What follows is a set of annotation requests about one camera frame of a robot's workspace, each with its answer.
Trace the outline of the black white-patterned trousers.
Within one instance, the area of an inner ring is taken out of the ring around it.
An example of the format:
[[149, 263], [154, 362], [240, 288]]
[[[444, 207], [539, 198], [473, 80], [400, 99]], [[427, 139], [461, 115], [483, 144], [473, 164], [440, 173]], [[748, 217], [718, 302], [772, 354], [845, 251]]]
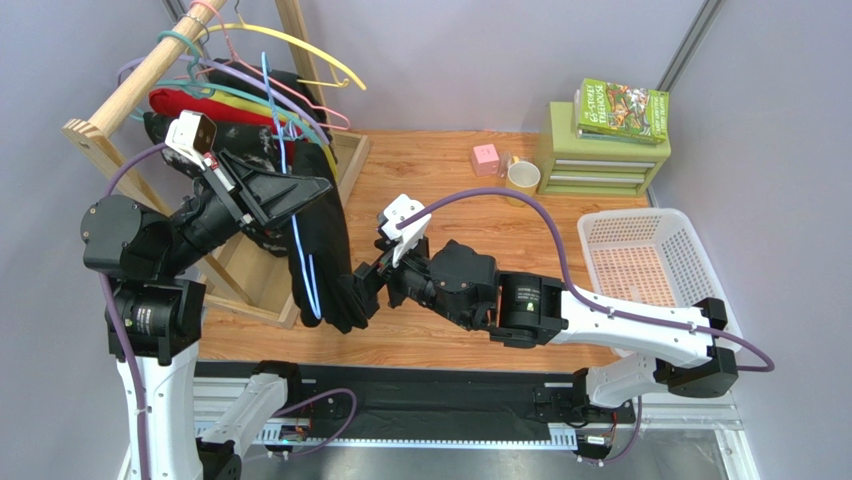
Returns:
[[[285, 151], [290, 173], [324, 177], [332, 190], [297, 214], [298, 238], [289, 224], [267, 231], [249, 225], [243, 232], [263, 250], [288, 259], [292, 295], [305, 326], [325, 321], [343, 334], [364, 329], [368, 319], [346, 289], [346, 278], [352, 274], [350, 242], [335, 175], [317, 144], [287, 142]], [[269, 126], [219, 122], [213, 154], [269, 172], [282, 171], [280, 145]]]

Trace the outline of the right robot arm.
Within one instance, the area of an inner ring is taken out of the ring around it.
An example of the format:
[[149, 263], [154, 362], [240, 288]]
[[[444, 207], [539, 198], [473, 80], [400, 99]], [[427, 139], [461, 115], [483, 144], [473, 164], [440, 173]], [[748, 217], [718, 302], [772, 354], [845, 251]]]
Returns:
[[496, 260], [454, 240], [435, 254], [420, 240], [399, 260], [396, 245], [377, 241], [381, 255], [341, 279], [366, 318], [388, 292], [393, 308], [410, 299], [467, 331], [485, 331], [506, 347], [598, 344], [629, 351], [604, 367], [575, 372], [573, 403], [614, 409], [646, 393], [718, 398], [739, 378], [734, 352], [717, 343], [711, 328], [727, 318], [721, 300], [674, 308], [674, 327], [632, 321], [619, 310], [628, 302], [581, 289], [572, 294], [552, 277], [501, 271]]

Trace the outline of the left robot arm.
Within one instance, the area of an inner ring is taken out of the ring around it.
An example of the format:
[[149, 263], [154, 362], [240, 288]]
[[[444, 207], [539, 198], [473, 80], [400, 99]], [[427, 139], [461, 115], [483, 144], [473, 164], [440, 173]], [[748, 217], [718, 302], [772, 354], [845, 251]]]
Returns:
[[266, 423], [301, 390], [294, 363], [263, 361], [207, 430], [195, 429], [194, 379], [206, 288], [185, 271], [249, 223], [277, 227], [331, 189], [323, 177], [269, 172], [189, 151], [202, 188], [172, 215], [124, 195], [81, 222], [84, 264], [101, 277], [108, 344], [127, 390], [135, 479], [238, 479]]

